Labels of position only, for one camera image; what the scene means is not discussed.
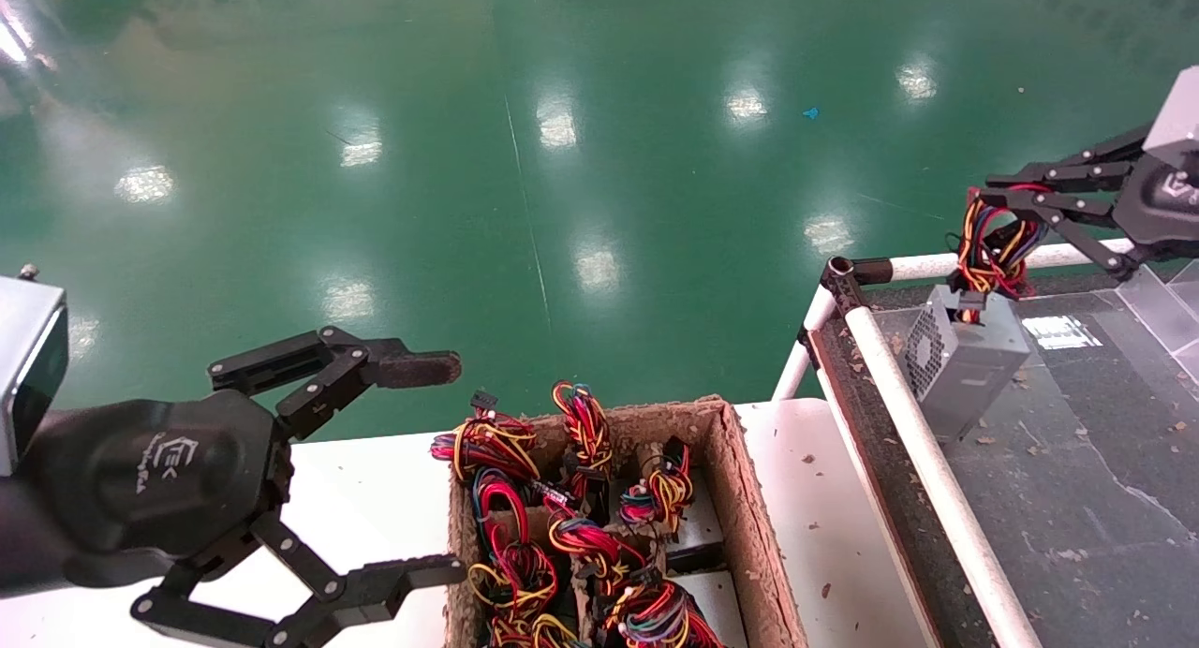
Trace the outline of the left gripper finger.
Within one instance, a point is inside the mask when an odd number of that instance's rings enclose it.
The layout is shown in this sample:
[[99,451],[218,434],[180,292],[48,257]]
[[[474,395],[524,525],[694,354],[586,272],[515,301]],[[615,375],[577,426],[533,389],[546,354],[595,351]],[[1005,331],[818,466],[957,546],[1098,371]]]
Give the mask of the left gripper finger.
[[360,338],[326,325],[221,359],[207,376],[213,390],[245,396],[296,384],[275,406],[275,420],[288,436],[305,440],[369,388],[434,388],[453,383],[460,371],[454,352],[411,352],[399,338]]
[[181,560],[134,601],[131,617],[153,632],[206,647],[325,647],[353,626],[393,620],[412,592],[466,580],[466,568],[452,554],[376,562],[335,574],[275,512],[237,533],[240,544],[246,538],[269,550],[311,593],[291,614],[270,620],[195,602],[191,594],[213,568]]

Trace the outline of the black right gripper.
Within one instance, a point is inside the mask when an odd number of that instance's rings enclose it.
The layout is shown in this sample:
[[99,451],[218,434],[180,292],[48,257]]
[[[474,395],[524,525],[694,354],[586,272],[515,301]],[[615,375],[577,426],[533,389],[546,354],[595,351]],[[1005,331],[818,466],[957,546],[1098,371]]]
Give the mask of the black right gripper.
[[[1087,233],[1120,229],[1139,258],[1198,254],[1198,199],[1187,174],[1151,155],[1143,144],[1151,124],[1087,146],[1058,161],[1028,162],[1010,174],[990,174],[970,200],[970,281],[1024,284],[1035,252],[1054,232],[1064,244],[1123,282],[1138,264]],[[1036,184],[1046,190],[1012,190]],[[1114,192],[1114,208],[1066,193]]]

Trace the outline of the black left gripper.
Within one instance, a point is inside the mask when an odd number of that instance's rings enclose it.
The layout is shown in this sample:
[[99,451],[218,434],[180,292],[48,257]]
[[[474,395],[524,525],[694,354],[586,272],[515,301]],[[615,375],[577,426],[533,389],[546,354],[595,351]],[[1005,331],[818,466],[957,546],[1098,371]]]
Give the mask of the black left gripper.
[[123,587],[181,560],[218,580],[293,473],[287,431],[235,390],[52,412],[19,462],[19,588]]

